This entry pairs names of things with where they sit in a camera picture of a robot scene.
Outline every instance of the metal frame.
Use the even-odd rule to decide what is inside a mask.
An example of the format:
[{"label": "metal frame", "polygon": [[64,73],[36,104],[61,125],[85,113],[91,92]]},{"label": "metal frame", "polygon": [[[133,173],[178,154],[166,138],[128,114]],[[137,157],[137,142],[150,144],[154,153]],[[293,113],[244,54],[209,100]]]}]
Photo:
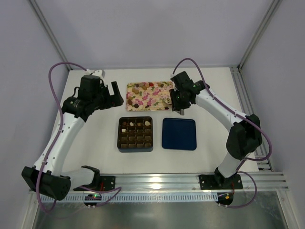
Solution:
[{"label": "metal frame", "polygon": [[[235,84],[235,88],[239,99],[239,103],[242,108],[242,112],[248,115],[255,113],[252,105],[253,103],[250,100],[250,96],[246,88],[246,85],[244,83],[244,79],[241,72],[236,67],[231,67],[230,71],[233,78],[233,82]],[[267,147],[266,147],[265,139],[263,139],[263,143],[258,147],[258,149],[255,151],[254,154],[256,158],[262,158],[267,155]],[[273,171],[269,159],[263,162],[259,162],[257,163],[257,165],[260,170]]]},{"label": "metal frame", "polygon": [[[262,37],[264,31],[269,25],[272,17],[274,16],[276,10],[281,4],[282,0],[273,0],[270,4],[266,14],[264,15],[258,29],[256,30],[249,46],[247,47],[241,62],[238,66],[231,66],[231,74],[235,84],[235,88],[238,94],[238,98],[242,107],[242,111],[246,114],[254,113],[254,107],[251,103],[249,93],[246,89],[244,82],[244,77],[242,75],[242,68],[249,56],[253,52],[260,38]],[[63,61],[68,61],[61,46],[59,45],[54,33],[52,32],[48,22],[46,21],[41,9],[39,8],[36,0],[28,0],[28,3],[32,7],[35,15],[40,21],[42,27],[46,31],[51,43],[53,44],[56,52]],[[72,70],[71,66],[66,65],[68,70]],[[267,153],[266,142],[256,150],[255,156],[257,158],[265,156]],[[288,185],[286,183],[285,177],[282,172],[273,172],[272,166],[269,160],[258,163],[259,172],[250,173],[254,178],[258,191],[277,191],[281,206],[285,215],[286,222],[289,228],[299,228],[297,220],[293,212],[292,205],[288,198]],[[183,195],[188,194],[199,194],[208,192],[213,194],[210,190],[200,190],[199,186],[199,174],[131,174],[131,175],[121,175],[116,174],[116,186],[122,187],[122,194],[130,196],[131,194],[171,194],[173,196],[178,196],[183,193]],[[250,178],[244,174],[241,174],[242,182],[244,185],[243,190],[240,191],[254,191],[254,186]],[[76,195],[84,195],[89,192],[70,192],[67,198],[73,199]],[[30,192],[27,198],[28,209],[23,220],[23,229],[30,229],[33,226],[36,212],[38,210],[38,203],[36,200],[36,193]]]},{"label": "metal frame", "polygon": [[249,56],[251,55],[253,49],[256,47],[257,43],[261,39],[263,33],[265,32],[266,28],[268,27],[272,17],[274,16],[275,12],[277,11],[278,7],[282,3],[282,0],[273,0],[270,4],[266,14],[263,17],[263,20],[261,21],[260,25],[258,26],[257,30],[254,33],[253,38],[250,41],[250,44],[248,45],[240,64],[238,65],[238,69],[242,69],[246,61],[248,60]]},{"label": "metal frame", "polygon": [[[211,173],[190,174],[111,174],[116,176],[116,187],[122,187],[116,202],[205,202],[215,201],[217,192],[231,190],[200,190],[199,175]],[[255,180],[258,191],[288,191],[288,184],[282,172],[250,172]],[[236,192],[254,192],[251,179],[241,174],[244,188]],[[82,203],[84,196],[91,192],[70,192],[62,203]],[[30,192],[28,209],[23,222],[23,229],[31,229],[38,210],[36,193]],[[50,198],[42,198],[43,202],[50,203]]]},{"label": "metal frame", "polygon": [[[44,17],[36,0],[28,0],[28,3],[31,6],[31,8],[33,9],[33,12],[37,16],[38,21],[41,23],[43,29],[45,30],[47,36],[49,37],[52,45],[54,46],[54,49],[56,50],[57,54],[60,56],[61,60],[63,62],[68,62],[68,59],[67,59],[65,53],[63,52],[61,46],[59,45],[51,27],[49,26],[46,18]],[[68,69],[68,71],[72,70],[72,68],[69,64],[66,64],[66,68]]]}]

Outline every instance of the white wall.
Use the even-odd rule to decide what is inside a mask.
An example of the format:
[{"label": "white wall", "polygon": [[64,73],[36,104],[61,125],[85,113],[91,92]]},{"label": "white wall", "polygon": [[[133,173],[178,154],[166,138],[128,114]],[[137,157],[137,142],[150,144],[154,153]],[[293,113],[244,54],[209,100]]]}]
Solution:
[{"label": "white wall", "polygon": [[272,0],[37,2],[68,60],[122,68],[237,65]]},{"label": "white wall", "polygon": [[[50,138],[56,116],[48,69],[60,59],[25,0],[3,0],[0,7],[0,222],[20,228],[29,188],[21,177]],[[67,77],[54,71],[61,97]]]},{"label": "white wall", "polygon": [[243,72],[262,126],[305,215],[305,1],[283,1]]}]

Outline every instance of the black mounting plate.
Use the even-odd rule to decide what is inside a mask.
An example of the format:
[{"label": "black mounting plate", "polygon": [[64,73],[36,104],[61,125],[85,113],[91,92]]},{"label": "black mounting plate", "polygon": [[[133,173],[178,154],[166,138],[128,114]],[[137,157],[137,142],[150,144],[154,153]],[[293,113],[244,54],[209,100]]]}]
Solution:
[{"label": "black mounting plate", "polygon": [[101,176],[101,191],[110,191],[115,188],[115,176]]},{"label": "black mounting plate", "polygon": [[[87,187],[94,191],[110,191],[115,188],[115,176],[100,176],[96,181],[97,185],[95,187]],[[77,187],[74,191],[85,191],[81,187]]]},{"label": "black mounting plate", "polygon": [[213,175],[199,175],[199,184],[201,190],[219,190],[219,189],[232,189],[232,182],[234,184],[234,189],[243,189],[243,183],[240,175],[235,174],[230,178],[230,182],[222,187],[216,182]]}]

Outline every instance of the black bracket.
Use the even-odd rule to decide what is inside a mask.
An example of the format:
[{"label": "black bracket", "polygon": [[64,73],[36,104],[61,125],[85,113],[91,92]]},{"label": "black bracket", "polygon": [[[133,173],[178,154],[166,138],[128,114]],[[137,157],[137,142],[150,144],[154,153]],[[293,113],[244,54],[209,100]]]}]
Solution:
[{"label": "black bracket", "polygon": [[243,189],[243,183],[239,174],[230,177],[230,182],[226,185],[220,185],[215,180],[215,175],[199,175],[199,184],[201,190],[219,190],[219,189]]},{"label": "black bracket", "polygon": [[110,191],[115,188],[115,176],[101,176],[101,191]]}]

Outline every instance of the white table surface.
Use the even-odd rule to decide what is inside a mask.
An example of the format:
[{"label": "white table surface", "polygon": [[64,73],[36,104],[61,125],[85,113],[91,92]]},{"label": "white table surface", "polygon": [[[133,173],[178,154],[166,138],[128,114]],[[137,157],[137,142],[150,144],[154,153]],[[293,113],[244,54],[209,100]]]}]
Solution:
[{"label": "white table surface", "polygon": [[[105,70],[108,81],[117,81],[121,96],[126,100],[126,85],[131,82],[169,81],[172,69]],[[186,71],[194,82],[200,80],[195,68]],[[233,107],[241,110],[229,68],[202,68],[210,87]],[[62,102],[80,85],[84,71],[70,71]],[[150,116],[153,119],[153,151],[149,153],[121,153],[117,148],[118,122],[121,117]],[[164,118],[190,118],[196,122],[197,149],[194,151],[167,150],[161,146]],[[192,105],[185,116],[172,111],[127,112],[125,103],[120,107],[95,111],[76,136],[63,171],[75,170],[83,165],[98,168],[107,174],[141,173],[205,173],[214,172],[227,151],[227,130],[206,110]],[[241,171],[258,171],[256,162],[247,161]]]}]

